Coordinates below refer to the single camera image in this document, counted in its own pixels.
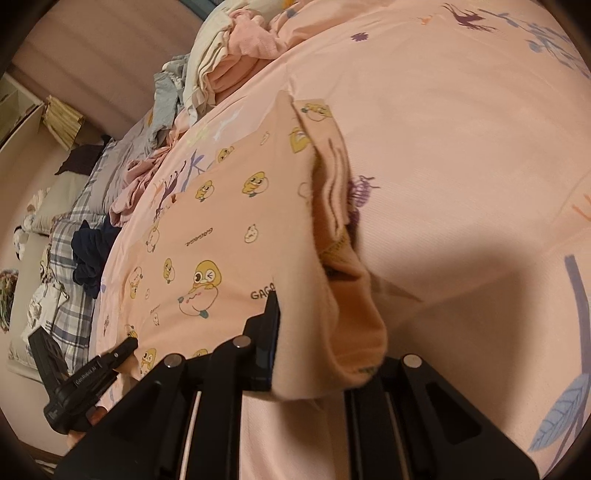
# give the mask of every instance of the pile of clothes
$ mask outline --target pile of clothes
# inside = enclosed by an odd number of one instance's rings
[[[107,216],[100,228],[90,228],[88,222],[83,220],[80,229],[72,237],[72,252],[76,263],[72,279],[94,299],[99,296],[100,278],[120,231],[121,228],[111,225]]]

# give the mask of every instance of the blue leaf print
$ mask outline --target blue leaf print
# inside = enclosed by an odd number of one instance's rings
[[[584,398],[589,393],[589,374],[581,374],[568,386],[534,435],[530,452],[552,445],[572,425]]]

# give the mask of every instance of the purple deer print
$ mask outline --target purple deer print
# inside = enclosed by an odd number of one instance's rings
[[[494,27],[488,27],[486,25],[475,25],[474,22],[479,22],[480,20],[484,20],[484,17],[481,17],[476,12],[472,10],[466,10],[465,12],[460,10],[458,7],[452,4],[443,4],[443,8],[449,10],[458,24],[463,25],[470,30],[481,30],[484,32],[492,32],[496,30]]]
[[[172,192],[174,192],[174,189],[177,187],[178,175],[184,170],[186,165],[187,165],[187,160],[184,161],[183,168],[181,168],[180,170],[175,170],[174,174],[170,176],[170,178],[168,179],[168,181],[170,183],[168,183],[167,181],[164,181],[164,187],[165,187],[164,193],[162,194],[162,198],[160,199],[160,203],[158,204],[158,208],[156,208],[156,215],[154,216],[154,222],[158,219],[158,217],[160,216],[160,213],[162,212],[162,205],[163,205],[164,201]]]

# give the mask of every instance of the wrinkled fabric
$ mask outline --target wrinkled fabric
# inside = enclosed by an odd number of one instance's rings
[[[111,225],[107,216],[100,228],[90,228],[84,220],[72,237],[72,256],[76,262],[72,280],[94,299],[99,296],[100,277],[120,231],[121,228]]]
[[[175,119],[167,135],[166,145],[152,152],[146,159],[130,161],[122,175],[122,191],[109,208],[111,224],[123,227],[129,221],[140,198],[165,161],[170,149],[189,128],[186,111]]]
[[[154,75],[154,108],[148,134],[148,145],[152,150],[165,141],[174,119],[183,109],[183,90],[187,78],[189,55],[173,57]]]

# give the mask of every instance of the cartoon duck print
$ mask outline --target cartoon duck print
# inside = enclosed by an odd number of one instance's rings
[[[258,238],[258,230],[256,228],[256,225],[253,223],[250,227],[248,227],[248,230],[246,231],[246,234],[244,235],[244,241],[247,244],[251,244],[257,238]]]
[[[137,338],[138,334],[135,331],[135,327],[133,325],[123,325],[125,329],[125,335],[132,338]]]
[[[300,127],[295,127],[290,133],[290,144],[292,152],[298,153],[310,144],[310,139]]]
[[[156,349],[155,348],[148,348],[144,356],[142,357],[142,361],[139,365],[139,374],[142,377],[145,377],[150,370],[154,367],[154,362],[156,361]]]
[[[178,299],[181,312],[191,317],[209,317],[207,312],[217,298],[217,286],[222,281],[222,275],[217,265],[211,260],[204,260],[195,269],[193,288]]]
[[[135,267],[134,271],[131,274],[131,279],[129,281],[129,288],[131,289],[130,296],[131,298],[135,298],[138,292],[139,281],[144,278],[142,275],[141,267]]]
[[[207,349],[205,349],[205,348],[201,348],[201,349],[197,350],[197,351],[196,351],[196,352],[193,354],[193,356],[192,356],[191,358],[195,358],[195,357],[198,357],[198,356],[205,356],[205,355],[207,355],[207,354],[208,354],[208,351],[207,351]]]
[[[269,188],[269,180],[265,177],[265,172],[259,171],[244,182],[242,193],[249,197],[255,197]]]
[[[170,283],[174,280],[173,261],[169,258],[164,260],[164,279],[166,280],[166,283]]]
[[[158,222],[159,222],[159,220],[156,219],[156,221],[152,225],[152,228],[150,229],[150,232],[148,233],[148,239],[146,240],[146,247],[147,247],[149,254],[153,253],[154,250],[156,250],[156,244],[158,243],[158,240],[160,240],[160,232],[158,231]]]
[[[312,187],[309,182],[303,181],[300,183],[297,188],[297,194],[306,201],[308,207],[312,204]]]
[[[154,322],[154,325],[156,325],[156,326],[160,325],[160,319],[158,318],[158,312],[156,312],[157,309],[158,309],[158,307],[150,310],[150,315],[152,316],[152,321]]]
[[[222,163],[224,160],[226,160],[226,157],[232,153],[234,151],[234,147],[230,147],[230,148],[223,148],[219,151],[219,153],[217,154],[217,162],[218,163]]]
[[[205,199],[208,199],[212,194],[215,188],[213,187],[213,182],[208,180],[203,185],[199,187],[195,198],[200,202],[203,202]]]
[[[307,103],[301,109],[306,116],[314,122],[321,122],[327,117],[332,118],[332,113],[328,105],[321,105],[319,103]]]

